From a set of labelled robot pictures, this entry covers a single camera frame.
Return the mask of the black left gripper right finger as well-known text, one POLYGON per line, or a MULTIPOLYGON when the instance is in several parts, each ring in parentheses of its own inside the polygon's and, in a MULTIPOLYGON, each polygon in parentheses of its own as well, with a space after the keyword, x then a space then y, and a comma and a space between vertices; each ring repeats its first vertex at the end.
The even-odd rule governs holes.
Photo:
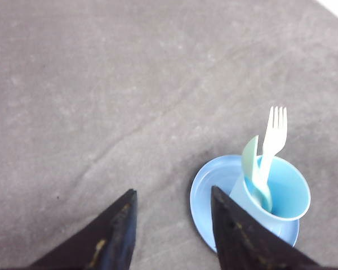
POLYGON ((219 187, 211 188, 212 226, 221 269, 320 269, 266 228, 219 187))

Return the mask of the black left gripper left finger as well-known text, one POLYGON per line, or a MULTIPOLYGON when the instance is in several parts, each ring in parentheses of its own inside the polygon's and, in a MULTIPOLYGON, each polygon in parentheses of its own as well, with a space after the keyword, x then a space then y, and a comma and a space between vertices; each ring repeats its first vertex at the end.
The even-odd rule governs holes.
POLYGON ((129 189, 81 231, 29 269, 129 269, 136 242, 137 192, 129 189))

